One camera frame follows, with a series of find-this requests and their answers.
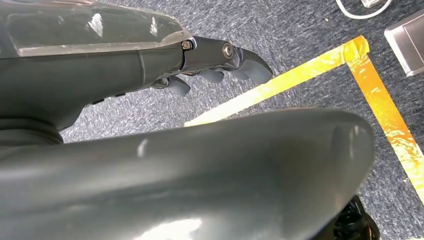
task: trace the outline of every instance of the orange tape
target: orange tape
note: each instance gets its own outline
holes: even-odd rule
[[[424,155],[368,55],[348,62],[360,90],[424,203]]]

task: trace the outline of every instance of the white cable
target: white cable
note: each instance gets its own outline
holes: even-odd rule
[[[373,18],[373,17],[381,14],[382,12],[384,12],[384,10],[386,10],[389,7],[390,3],[393,2],[393,0],[387,0],[387,2],[384,4],[384,6],[382,6],[379,10],[377,10],[377,11],[371,13],[371,14],[354,15],[354,14],[352,14],[352,13],[350,13],[346,10],[345,6],[342,3],[342,0],[335,0],[335,1],[336,1],[338,7],[340,8],[340,10],[343,12],[344,15],[346,15],[347,17],[349,17],[351,19],[357,19],[357,20]]]

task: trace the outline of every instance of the black mechanical part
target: black mechanical part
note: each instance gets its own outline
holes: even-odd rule
[[[379,240],[380,230],[355,195],[311,240]]]
[[[0,239],[305,240],[374,161],[371,126],[325,108],[51,144],[0,148]]]

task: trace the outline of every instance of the silver device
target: silver device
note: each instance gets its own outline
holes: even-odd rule
[[[424,72],[424,9],[390,26],[384,35],[406,75]]]

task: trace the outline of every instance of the gray carpet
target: gray carpet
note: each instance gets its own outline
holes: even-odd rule
[[[424,8],[424,0],[395,0],[369,20],[345,17],[334,0],[110,0],[170,14],[194,35],[225,39],[259,53],[276,75],[364,35],[370,57],[416,141],[424,147],[424,74],[406,77],[384,39],[384,29]],[[360,0],[346,0],[352,12],[365,13]],[[226,77],[219,84],[189,78],[186,97],[147,89],[85,108],[64,132],[66,142],[84,141],[182,127],[207,110],[254,88]],[[347,66],[298,85],[236,116],[305,106],[354,111],[375,129],[376,164],[360,196],[384,240],[424,238],[424,207],[367,105]]]

